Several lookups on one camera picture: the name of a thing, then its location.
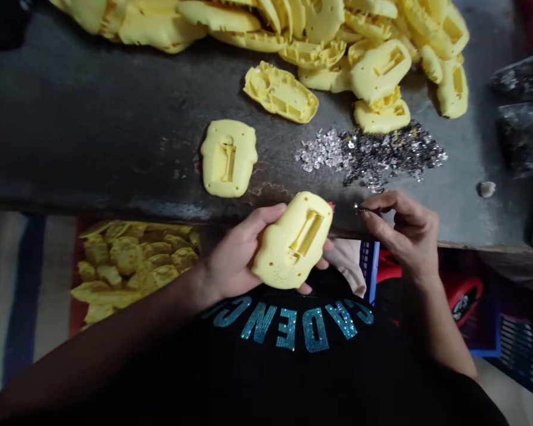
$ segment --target red object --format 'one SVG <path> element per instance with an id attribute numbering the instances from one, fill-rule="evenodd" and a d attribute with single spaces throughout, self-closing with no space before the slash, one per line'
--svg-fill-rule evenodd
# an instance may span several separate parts
<path id="1" fill-rule="evenodd" d="M 379 252 L 376 284 L 391 278 L 401 278 L 402 274 L 403 271 L 391 252 L 381 250 Z M 446 292 L 450 310 L 454 312 L 454 308 L 460 302 L 465 304 L 460 308 L 464 314 L 460 319 L 456 320 L 458 327 L 462 327 L 476 308 L 477 302 L 484 291 L 484 285 L 478 277 L 464 277 L 458 273 L 448 271 L 440 271 L 440 276 L 444 284 L 444 291 Z"/>

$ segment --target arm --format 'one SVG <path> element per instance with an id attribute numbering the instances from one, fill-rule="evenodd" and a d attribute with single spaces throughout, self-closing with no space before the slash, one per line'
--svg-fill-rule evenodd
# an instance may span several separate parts
<path id="1" fill-rule="evenodd" d="M 394 228 L 371 211 L 363 217 L 369 232 L 403 268 L 403 330 L 438 363 L 479 383 L 438 274 L 438 215 L 396 191 L 377 195 L 361 206 L 396 210 Z"/>
<path id="2" fill-rule="evenodd" d="M 244 294 L 261 280 L 248 268 L 259 233 L 285 204 L 255 210 L 211 256 L 173 283 L 79 333 L 9 382 L 0 392 L 0 421 L 60 409 L 94 394 L 150 343 L 186 324 L 224 298 Z M 325 249 L 330 249 L 329 241 Z M 328 263 L 320 259 L 320 269 Z M 303 284 L 298 290 L 308 294 Z"/>

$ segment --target dark metal table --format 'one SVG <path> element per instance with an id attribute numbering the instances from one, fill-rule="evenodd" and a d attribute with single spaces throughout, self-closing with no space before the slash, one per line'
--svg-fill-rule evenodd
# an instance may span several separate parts
<path id="1" fill-rule="evenodd" d="M 530 251 L 533 178 L 512 180 L 497 144 L 497 100 L 485 87 L 496 69 L 525 55 L 511 0 L 458 3 L 471 41 L 464 51 L 468 113 L 438 116 L 422 74 L 402 82 L 414 118 L 449 159 L 423 182 L 392 181 L 439 212 L 440 241 L 451 247 Z M 97 214 L 192 223 L 230 223 L 256 206 L 310 190 L 337 204 L 333 232 L 362 237 L 342 173 L 304 172 L 293 159 L 301 140 L 321 129 L 353 127 L 351 93 L 316 92 L 320 107 L 298 125 L 267 113 L 243 93 L 246 71 L 277 55 L 237 49 L 211 38 L 178 56 L 92 37 L 49 4 L 36 12 L 25 45 L 0 53 L 0 208 Z M 210 196 L 201 184 L 199 147 L 211 120 L 256 129 L 259 162 L 240 199 Z M 496 194 L 481 199 L 483 180 Z"/>

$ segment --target left hand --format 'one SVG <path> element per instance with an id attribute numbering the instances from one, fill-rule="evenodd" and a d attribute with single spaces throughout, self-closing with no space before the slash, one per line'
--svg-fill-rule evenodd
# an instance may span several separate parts
<path id="1" fill-rule="evenodd" d="M 235 226 L 205 260 L 208 285 L 219 291 L 221 299 L 240 296 L 261 284 L 261 279 L 251 272 L 251 260 L 258 246 L 261 231 L 278 220 L 286 210 L 286 204 L 262 207 Z M 324 250 L 331 250 L 330 240 L 324 243 Z M 326 269 L 329 263 L 321 258 L 316 267 Z M 312 288 L 303 283 L 298 292 L 309 294 Z"/>

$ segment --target pile of yellow plastic parts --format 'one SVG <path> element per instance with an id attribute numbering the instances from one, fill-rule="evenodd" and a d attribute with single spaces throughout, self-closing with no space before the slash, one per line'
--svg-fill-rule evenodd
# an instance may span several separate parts
<path id="1" fill-rule="evenodd" d="M 278 53 L 291 73 L 261 63 L 245 92 L 270 112 L 309 122 L 318 101 L 305 87 L 352 91 L 365 132 L 407 125 L 399 83 L 414 64 L 438 85 L 441 114 L 463 115 L 468 87 L 461 54 L 470 39 L 450 0 L 51 0 L 89 33 L 179 53 L 207 34 Z"/>

